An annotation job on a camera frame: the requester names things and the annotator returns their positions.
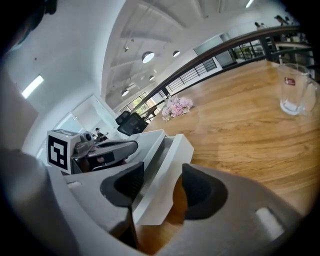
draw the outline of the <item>wooden table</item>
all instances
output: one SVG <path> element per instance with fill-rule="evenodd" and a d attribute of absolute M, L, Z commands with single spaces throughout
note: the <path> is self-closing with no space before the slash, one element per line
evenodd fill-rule
<path fill-rule="evenodd" d="M 254 179 L 305 215 L 320 181 L 319 104 L 307 116 L 284 113 L 277 66 L 254 62 L 190 87 L 178 96 L 196 107 L 168 122 L 159 113 L 145 132 L 184 134 L 194 147 L 191 163 Z M 163 224 L 136 227 L 139 249 L 157 252 L 183 224 L 186 208 L 179 179 Z"/>

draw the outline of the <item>black office chair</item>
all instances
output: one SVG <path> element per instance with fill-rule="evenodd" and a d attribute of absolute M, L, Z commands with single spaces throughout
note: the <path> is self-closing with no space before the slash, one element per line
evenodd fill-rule
<path fill-rule="evenodd" d="M 125 122 L 130 117 L 129 111 L 123 111 L 121 115 L 119 115 L 115 121 L 118 125 L 121 125 L 123 122 Z"/>
<path fill-rule="evenodd" d="M 144 121 L 137 113 L 132 113 L 129 118 L 123 121 L 117 130 L 120 133 L 131 136 L 132 134 L 140 134 L 148 126 L 148 123 Z"/>

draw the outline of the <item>beer mug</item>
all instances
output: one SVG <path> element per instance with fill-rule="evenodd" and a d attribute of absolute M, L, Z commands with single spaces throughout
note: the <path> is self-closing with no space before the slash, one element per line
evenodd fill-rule
<path fill-rule="evenodd" d="M 316 103 L 317 88 L 305 66 L 293 63 L 279 65 L 278 81 L 281 86 L 280 106 L 284 112 L 293 116 L 298 115 L 305 110 L 306 103 L 309 109 L 313 108 Z"/>

